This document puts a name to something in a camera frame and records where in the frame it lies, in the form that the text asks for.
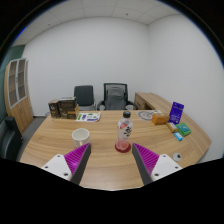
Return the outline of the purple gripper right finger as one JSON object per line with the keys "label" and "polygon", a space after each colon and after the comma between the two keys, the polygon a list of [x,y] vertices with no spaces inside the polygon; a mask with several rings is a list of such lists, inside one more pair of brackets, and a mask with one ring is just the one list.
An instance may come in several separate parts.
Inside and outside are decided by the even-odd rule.
{"label": "purple gripper right finger", "polygon": [[132,144],[132,154],[144,185],[148,185],[182,169],[167,154],[158,155],[136,143]]}

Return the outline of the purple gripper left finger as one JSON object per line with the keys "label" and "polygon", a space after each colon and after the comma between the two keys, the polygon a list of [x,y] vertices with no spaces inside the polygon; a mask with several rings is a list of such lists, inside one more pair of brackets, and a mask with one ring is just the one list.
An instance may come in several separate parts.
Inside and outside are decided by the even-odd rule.
{"label": "purple gripper left finger", "polygon": [[91,145],[87,143],[66,155],[56,154],[42,169],[79,185],[90,154]]}

